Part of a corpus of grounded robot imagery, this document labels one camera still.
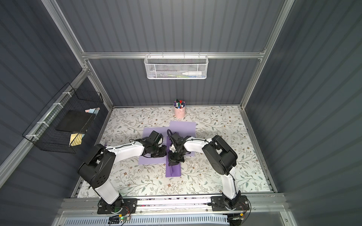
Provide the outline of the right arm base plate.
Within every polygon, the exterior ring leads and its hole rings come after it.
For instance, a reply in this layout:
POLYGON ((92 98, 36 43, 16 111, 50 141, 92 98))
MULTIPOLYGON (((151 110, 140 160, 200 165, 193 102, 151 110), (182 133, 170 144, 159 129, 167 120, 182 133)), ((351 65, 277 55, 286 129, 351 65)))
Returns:
POLYGON ((250 210, 250 202, 245 195, 238 195, 233 200, 226 196, 212 196, 211 202, 207 204, 213 211, 241 211, 250 210))

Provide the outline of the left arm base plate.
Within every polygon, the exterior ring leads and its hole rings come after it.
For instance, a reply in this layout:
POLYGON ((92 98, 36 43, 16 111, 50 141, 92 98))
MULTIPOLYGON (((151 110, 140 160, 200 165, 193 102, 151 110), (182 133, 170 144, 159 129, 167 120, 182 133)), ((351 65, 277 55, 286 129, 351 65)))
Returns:
POLYGON ((98 202, 97 214, 133 214, 136 211, 138 199, 118 198, 113 204, 108 204, 102 198, 98 202))

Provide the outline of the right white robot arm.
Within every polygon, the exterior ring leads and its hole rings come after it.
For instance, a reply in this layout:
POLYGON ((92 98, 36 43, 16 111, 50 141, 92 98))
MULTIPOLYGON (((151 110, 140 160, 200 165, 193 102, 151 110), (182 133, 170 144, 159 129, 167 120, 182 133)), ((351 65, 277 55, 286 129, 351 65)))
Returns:
POLYGON ((170 129, 167 130, 167 135, 171 141, 167 155, 168 165, 175 166, 183 163, 184 156, 191 152, 203 153, 212 168, 221 175, 225 208, 236 209, 241 198, 241 192, 234 178, 238 156, 226 141, 219 135, 208 139, 182 137, 170 129))

